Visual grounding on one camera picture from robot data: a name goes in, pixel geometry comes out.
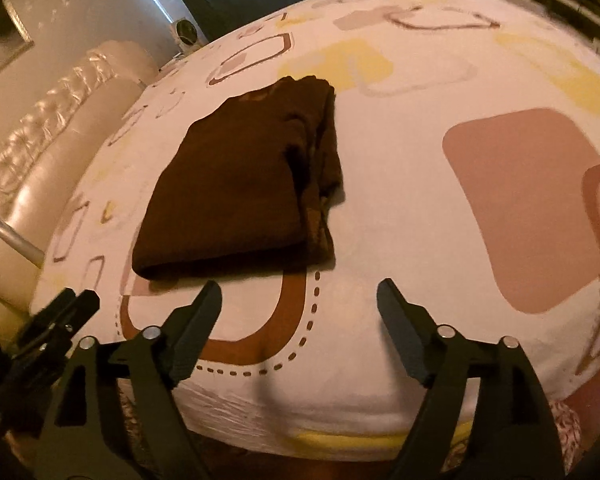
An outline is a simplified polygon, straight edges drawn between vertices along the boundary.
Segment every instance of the metal rail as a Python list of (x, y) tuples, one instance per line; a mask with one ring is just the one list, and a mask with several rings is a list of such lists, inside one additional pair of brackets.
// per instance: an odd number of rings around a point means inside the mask
[(4, 240), (10, 248), (18, 251), (19, 254), (24, 256), (37, 268), (42, 268), (42, 264), (45, 261), (45, 253), (20, 236), (13, 227), (8, 225), (2, 218), (0, 218), (0, 238)]

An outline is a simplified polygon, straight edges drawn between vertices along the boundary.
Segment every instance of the mattress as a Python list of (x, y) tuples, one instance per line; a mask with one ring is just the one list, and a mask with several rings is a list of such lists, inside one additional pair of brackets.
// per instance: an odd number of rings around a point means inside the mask
[(394, 457), (425, 391), (379, 317), (384, 278), (467, 338), (518, 338), (549, 398), (586, 382), (600, 368), (600, 57), (503, 0), (307, 0), (187, 56), (93, 159), (32, 311), (92, 288), (100, 311), (80, 335), (105, 343), (189, 304), (203, 280), (130, 268), (160, 173), (228, 97), (309, 74), (336, 89), (335, 262), (218, 278), (222, 313), (173, 393), (186, 425), (251, 450)]

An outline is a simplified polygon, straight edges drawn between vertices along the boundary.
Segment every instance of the black clamp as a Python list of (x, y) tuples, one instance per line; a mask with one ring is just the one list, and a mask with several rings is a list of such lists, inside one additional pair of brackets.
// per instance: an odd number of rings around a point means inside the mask
[(66, 288), (20, 332), (0, 383), (0, 434), (8, 429), (39, 434), (41, 414), (46, 411), (51, 386), (62, 376), (71, 339), (99, 307), (92, 290), (76, 297)]
[[(549, 403), (517, 339), (465, 339), (390, 279), (378, 285), (378, 310), (407, 374), (428, 389), (388, 480), (565, 478)], [(441, 474), (468, 378), (480, 378), (480, 391), (466, 455)], [(600, 439), (567, 478), (600, 479)]]
[(133, 462), (127, 445), (117, 379), (130, 378), (160, 478), (208, 480), (170, 390), (193, 372), (221, 305), (220, 287), (208, 282), (193, 303), (130, 341), (101, 345), (92, 336), (82, 338), (46, 416), (36, 478), (154, 478)]

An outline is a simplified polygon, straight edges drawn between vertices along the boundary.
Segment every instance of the folded towel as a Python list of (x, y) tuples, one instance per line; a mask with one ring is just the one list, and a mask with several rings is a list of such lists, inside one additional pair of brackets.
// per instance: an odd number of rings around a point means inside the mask
[(326, 205), (342, 184), (334, 89), (285, 77), (189, 127), (142, 220), (147, 279), (280, 270), (333, 258)]

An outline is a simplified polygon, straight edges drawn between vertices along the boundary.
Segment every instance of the tufted headboard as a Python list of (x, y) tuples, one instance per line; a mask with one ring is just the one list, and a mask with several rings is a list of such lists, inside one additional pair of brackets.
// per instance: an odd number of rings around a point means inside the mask
[[(101, 143), (157, 73), (135, 43), (107, 41), (88, 51), (0, 146), (0, 218), (46, 250)], [(26, 311), (38, 270), (0, 239), (1, 300)]]

